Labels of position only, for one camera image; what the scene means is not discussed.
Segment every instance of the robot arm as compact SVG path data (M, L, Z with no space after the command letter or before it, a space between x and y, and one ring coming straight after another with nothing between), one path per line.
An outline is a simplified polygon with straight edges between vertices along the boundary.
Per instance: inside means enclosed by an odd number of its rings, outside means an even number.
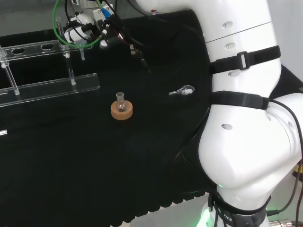
M210 62L277 46L266 0L136 1L147 12L192 9L200 22ZM215 73L213 92L268 98L280 73L279 58L246 70ZM290 107L303 125L303 94L278 100ZM212 105L200 140L199 157L206 174L218 185L221 198L240 210L262 207L277 184L302 158L293 117L274 103L269 103L267 110ZM215 210L211 216L215 219ZM218 226L223 225L219 219ZM268 219L258 226L268 227Z

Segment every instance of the glass vial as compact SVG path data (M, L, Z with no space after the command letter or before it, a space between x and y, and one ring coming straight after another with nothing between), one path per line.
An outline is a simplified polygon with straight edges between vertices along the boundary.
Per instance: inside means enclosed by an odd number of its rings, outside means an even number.
M127 111L128 110L128 103L124 99L124 93L123 92L118 92L116 94L116 96L117 96L117 101L115 102L116 110L119 111L119 112Z

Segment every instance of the cable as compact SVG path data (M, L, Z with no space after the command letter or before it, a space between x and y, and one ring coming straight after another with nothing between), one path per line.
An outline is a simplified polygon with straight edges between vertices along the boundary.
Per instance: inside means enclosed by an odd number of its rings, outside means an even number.
M65 0L64 9L65 9L65 15L66 15L66 17L67 17L67 19L68 19L68 22L70 23L70 26L74 29L74 31L77 33L77 35L80 36L80 37L81 37L82 39L84 39L85 41L90 42L89 39L84 38L84 37L76 30L75 26L72 25L70 16L68 15L68 12L67 12L67 0Z
M118 0L115 0L115 11L118 9Z
M301 169L301 167L302 167L302 159L301 159L300 164L299 164L299 170ZM292 192L292 195L291 195L290 199L288 200L288 203L280 210L268 210L267 211L267 216L268 217L279 214L279 213L285 211L289 207L289 205L291 204L291 202L294 199L294 195L295 195L295 192L297 190L299 178L300 178L300 172L298 172L298 175L295 178L294 189L293 189L293 192Z
M56 29L56 11L57 11L59 2L60 2L60 0L56 0L55 6L54 6L54 8L53 8L53 31L55 32L55 35L57 36L57 38L58 38L62 43L64 43L65 45L72 46L72 47L76 47L76 48L80 48L80 49L83 49L83 48L86 48L86 47L90 47L90 46L96 44L96 43L101 39L101 37L102 37L101 35L99 36L98 39L96 39L96 40L93 41L92 43L87 44L87 45L83 45L83 46L70 44L70 43L68 43L67 41L65 41L64 39L62 39L62 38L59 36L59 34L58 34L58 32L57 32L57 29Z
M126 26L125 26L123 20L122 20L122 19L119 17L119 15L117 14L116 10L108 3L107 0L103 0L103 1L104 1L104 2L108 5L108 7L113 11L115 17L117 17L117 18L121 21L121 23L122 23L123 26L124 26L123 28L125 29ZM129 37L133 42L137 43L139 46L144 46L143 43L141 43L141 42L139 42L139 41L133 39L129 31L128 31L128 37Z
M128 4L131 5L131 7L133 7L133 9L135 9L137 12L141 13L143 16L148 17L148 18L153 19L153 20L160 21L160 22L168 23L168 24L171 24L171 25L182 26L183 28L191 31L196 36L198 36L198 38L204 43L204 39L201 37L201 34L199 34L199 32L195 28L187 26L187 25L184 25L184 24L175 24L173 22L170 22L170 21L167 21L167 20L163 20L161 18L157 18L157 17L154 17L152 15L148 15L145 12L141 11L140 9L138 9L130 0L127 0L127 2L128 2Z
M299 139L300 139L300 145L301 145L301 155L303 157L303 136L302 136L302 131L301 131L301 127L300 127L300 123L298 121L298 118L296 117L296 115L294 114L294 112L288 107L286 106L285 104L279 102L279 101L276 101L276 100L273 100L273 99L268 99L268 101L272 102L272 103L275 103L275 104L278 104L280 106L282 106L283 108L285 108L291 115L292 117L294 118L294 121L297 125L297 129L298 129L298 134L299 134ZM299 200L298 200L298 204L297 204L297 209L296 209L296 216L295 216L295 227L298 227L298 219L299 219L299 211L300 211L300 204L301 204L301 201L302 201L302 197L303 197L303 187L301 189L301 192L300 192L300 196L299 196Z

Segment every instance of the black fabric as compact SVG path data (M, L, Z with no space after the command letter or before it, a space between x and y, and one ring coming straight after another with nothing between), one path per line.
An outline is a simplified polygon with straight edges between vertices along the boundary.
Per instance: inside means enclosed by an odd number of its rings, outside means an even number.
M218 91L212 93L210 103L212 105L233 105L266 110L269 100L254 94Z
M159 15L197 28L191 11ZM209 106L212 77L205 45L191 32L146 18L126 20L134 38L154 48L144 57L152 74L123 44L110 50L71 52L74 74L97 73L101 88L0 108L0 226L108 227L194 196L211 182L199 169L199 132L184 149L194 168L175 155ZM0 37L2 46L55 39L53 31ZM18 85L67 77L64 57L12 61ZM169 97L192 85L195 93ZM9 87L3 70L0 86ZM302 83L283 67L275 97ZM110 114L118 91L134 105L128 121Z
M243 67L241 56L244 55L246 66ZM236 56L218 59L210 64L212 74L231 70L246 70L252 65L261 64L281 57L279 46L269 47L254 52L240 52Z

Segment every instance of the green light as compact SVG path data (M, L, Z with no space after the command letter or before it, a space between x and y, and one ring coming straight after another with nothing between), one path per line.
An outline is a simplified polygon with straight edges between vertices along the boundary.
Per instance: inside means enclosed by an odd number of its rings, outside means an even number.
M201 215L201 219L197 225L197 227L206 227L206 222L208 221L210 217L210 212L208 209L204 210L204 212Z

